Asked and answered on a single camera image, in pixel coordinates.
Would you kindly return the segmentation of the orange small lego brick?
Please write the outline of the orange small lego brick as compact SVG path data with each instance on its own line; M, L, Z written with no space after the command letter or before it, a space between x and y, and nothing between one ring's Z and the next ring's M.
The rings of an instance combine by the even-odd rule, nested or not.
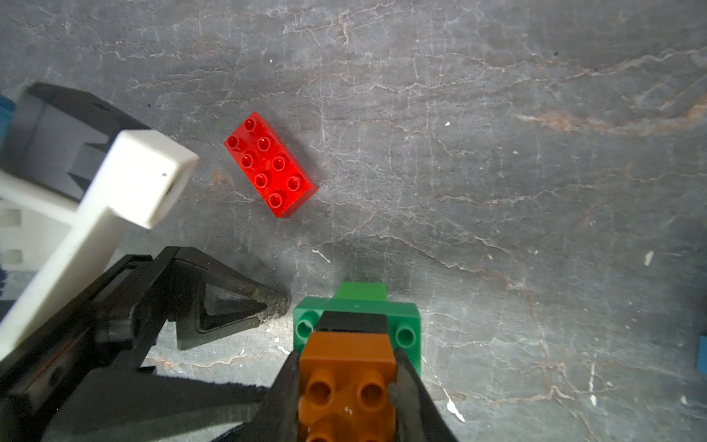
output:
M315 331L299 359L300 441L392 441L388 385L397 363L385 333Z

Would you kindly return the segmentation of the black small lego brick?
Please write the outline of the black small lego brick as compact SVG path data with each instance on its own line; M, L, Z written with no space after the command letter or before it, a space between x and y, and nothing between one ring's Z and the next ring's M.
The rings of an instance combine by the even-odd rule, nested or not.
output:
M388 318L385 314L324 311L315 332L330 333L388 333Z

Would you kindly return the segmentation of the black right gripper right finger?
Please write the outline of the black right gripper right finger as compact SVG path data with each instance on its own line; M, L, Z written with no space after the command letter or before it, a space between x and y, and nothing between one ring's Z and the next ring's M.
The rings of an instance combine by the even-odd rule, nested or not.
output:
M395 441L458 441L443 420L410 358L394 350L396 380L388 385L388 398L396 410Z

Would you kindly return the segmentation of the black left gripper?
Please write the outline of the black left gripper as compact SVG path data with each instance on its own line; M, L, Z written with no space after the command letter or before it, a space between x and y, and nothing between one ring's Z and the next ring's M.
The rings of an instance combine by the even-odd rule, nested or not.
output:
M126 255L2 361L1 438L157 441L248 422L267 387L134 371L166 322L184 351L258 328L289 305L289 294L193 247Z

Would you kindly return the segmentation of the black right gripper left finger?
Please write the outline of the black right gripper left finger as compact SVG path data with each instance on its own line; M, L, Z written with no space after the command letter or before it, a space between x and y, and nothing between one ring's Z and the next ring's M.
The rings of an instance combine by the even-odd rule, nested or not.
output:
M217 441L297 441L300 353L287 357L252 421L234 427Z

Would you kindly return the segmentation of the bright green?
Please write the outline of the bright green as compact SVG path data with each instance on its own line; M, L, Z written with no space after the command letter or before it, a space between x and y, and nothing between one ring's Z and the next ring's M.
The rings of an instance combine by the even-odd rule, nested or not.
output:
M342 282L334 298L386 302L387 286L383 283Z

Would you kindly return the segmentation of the green long lego brick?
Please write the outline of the green long lego brick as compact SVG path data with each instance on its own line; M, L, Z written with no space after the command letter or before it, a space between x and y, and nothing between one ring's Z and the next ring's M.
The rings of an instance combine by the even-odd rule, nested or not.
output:
M385 315L393 349L403 349L417 373L422 374L422 321L414 303L305 297L293 311L294 350L301 352L304 349L309 335L325 311Z

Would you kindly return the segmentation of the light blue long lego brick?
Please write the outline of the light blue long lego brick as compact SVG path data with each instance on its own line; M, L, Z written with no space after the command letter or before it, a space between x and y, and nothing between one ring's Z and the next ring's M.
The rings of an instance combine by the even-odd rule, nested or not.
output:
M707 333L702 333L699 337L696 368L704 375L707 374Z

